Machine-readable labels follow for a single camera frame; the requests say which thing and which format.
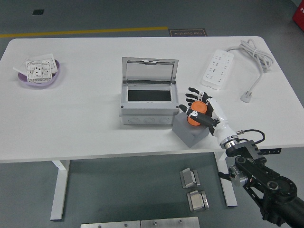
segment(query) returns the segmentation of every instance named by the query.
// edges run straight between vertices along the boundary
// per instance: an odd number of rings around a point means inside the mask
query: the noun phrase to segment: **black cable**
[[[239,141],[249,141],[248,139],[239,139]]]
[[[256,141],[256,142],[254,143],[254,145],[257,145],[257,144],[259,144],[259,143],[261,143],[262,141],[265,140],[265,134],[264,134],[264,132],[262,132],[262,131],[260,131],[260,130],[257,130],[257,129],[248,129],[248,130],[243,130],[243,132],[244,132],[244,133],[245,133],[245,132],[259,132],[259,133],[262,134],[263,139]]]

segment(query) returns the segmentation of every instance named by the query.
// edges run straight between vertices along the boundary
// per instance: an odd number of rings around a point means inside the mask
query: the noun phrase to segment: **clear plastic lid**
[[[175,84],[178,60],[123,57],[123,83]]]

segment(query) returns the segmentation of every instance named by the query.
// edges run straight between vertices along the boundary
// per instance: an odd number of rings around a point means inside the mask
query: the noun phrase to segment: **purple tray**
[[[52,79],[49,80],[48,82],[44,82],[44,83],[28,82],[28,77],[26,75],[22,74],[22,73],[18,73],[18,78],[24,84],[27,84],[27,85],[30,85],[30,86],[48,86],[56,80],[57,75],[59,74],[60,64],[56,59],[55,59],[55,62],[56,62],[56,66],[57,66],[58,71],[55,74],[52,74]]]

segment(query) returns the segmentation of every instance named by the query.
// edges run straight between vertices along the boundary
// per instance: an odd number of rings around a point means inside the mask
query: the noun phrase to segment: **box opening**
[[[128,101],[171,101],[170,90],[129,90]]]

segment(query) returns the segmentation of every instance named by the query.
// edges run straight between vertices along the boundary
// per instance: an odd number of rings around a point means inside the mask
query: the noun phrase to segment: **white power strip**
[[[201,83],[216,90],[221,89],[231,66],[233,56],[229,52],[216,50]]]

